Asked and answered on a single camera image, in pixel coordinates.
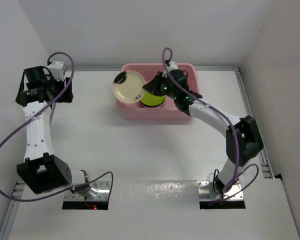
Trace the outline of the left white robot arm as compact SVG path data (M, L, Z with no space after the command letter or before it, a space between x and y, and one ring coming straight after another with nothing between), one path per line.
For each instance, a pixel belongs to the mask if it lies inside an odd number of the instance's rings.
M35 194L72 183L70 167L55 155L53 149L50 129L53 108L48 105L57 95L61 95L57 100L59 103L72 102L72 88L66 87L70 79L65 72L63 61L25 69L15 100L22 106L25 120L29 121L24 161L16 170Z

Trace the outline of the cream plate with black brushstroke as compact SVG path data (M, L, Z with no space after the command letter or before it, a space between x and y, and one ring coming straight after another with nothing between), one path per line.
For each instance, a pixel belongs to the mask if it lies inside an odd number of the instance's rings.
M112 83L112 91L115 98L124 104L135 104L145 95L143 86L145 78L137 71L126 70L120 72Z

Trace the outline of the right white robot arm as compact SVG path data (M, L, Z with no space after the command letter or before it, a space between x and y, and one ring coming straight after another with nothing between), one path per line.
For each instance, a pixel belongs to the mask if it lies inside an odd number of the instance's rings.
M164 71L158 72L143 89L154 96L173 99L178 110L203 121L225 137L227 160L213 180L214 190L223 195L264 148L257 122L250 115L239 117L209 104L202 95L190 90L188 74L174 61L165 60L163 67Z

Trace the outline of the green plate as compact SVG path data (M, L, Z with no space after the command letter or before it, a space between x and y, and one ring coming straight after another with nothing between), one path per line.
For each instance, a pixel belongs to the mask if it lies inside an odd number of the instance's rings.
M140 105L145 108L159 108L165 104L166 96L156 96L148 91L145 92L144 96L139 101Z

